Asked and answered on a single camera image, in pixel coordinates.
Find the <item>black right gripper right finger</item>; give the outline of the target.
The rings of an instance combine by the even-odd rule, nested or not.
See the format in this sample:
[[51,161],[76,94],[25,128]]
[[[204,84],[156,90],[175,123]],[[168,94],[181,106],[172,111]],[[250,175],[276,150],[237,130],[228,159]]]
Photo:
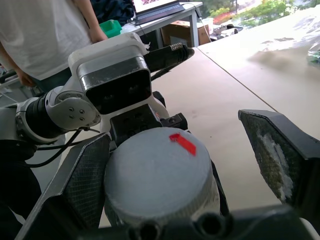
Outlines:
[[278,112],[242,109],[238,118],[274,195],[301,213],[318,213],[320,141]]

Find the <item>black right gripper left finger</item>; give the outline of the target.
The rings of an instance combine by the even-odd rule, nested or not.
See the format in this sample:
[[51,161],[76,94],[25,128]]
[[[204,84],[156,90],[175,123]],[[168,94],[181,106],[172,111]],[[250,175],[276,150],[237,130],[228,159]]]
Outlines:
[[97,229],[110,137],[101,133],[72,147],[18,232],[17,240],[75,240]]

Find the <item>person's bare hand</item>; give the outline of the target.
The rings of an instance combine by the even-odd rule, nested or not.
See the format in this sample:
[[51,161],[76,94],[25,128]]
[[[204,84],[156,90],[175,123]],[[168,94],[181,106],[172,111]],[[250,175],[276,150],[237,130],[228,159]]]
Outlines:
[[107,35],[103,32],[99,25],[89,27],[89,35],[93,44],[107,40]]
[[32,80],[32,78],[26,74],[25,72],[23,72],[20,68],[16,68],[15,72],[19,78],[19,81],[22,85],[27,86],[27,87],[34,87],[35,83]]

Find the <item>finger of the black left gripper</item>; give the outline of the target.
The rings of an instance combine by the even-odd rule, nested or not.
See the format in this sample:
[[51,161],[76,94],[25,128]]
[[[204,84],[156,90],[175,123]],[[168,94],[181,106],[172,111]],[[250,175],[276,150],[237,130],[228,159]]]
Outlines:
[[219,211],[222,216],[227,216],[230,213],[227,198],[224,193],[224,190],[218,175],[218,171],[213,161],[211,161],[211,167],[212,167],[212,174],[215,179],[217,189],[218,189],[218,194],[219,194],[219,202],[220,202]]

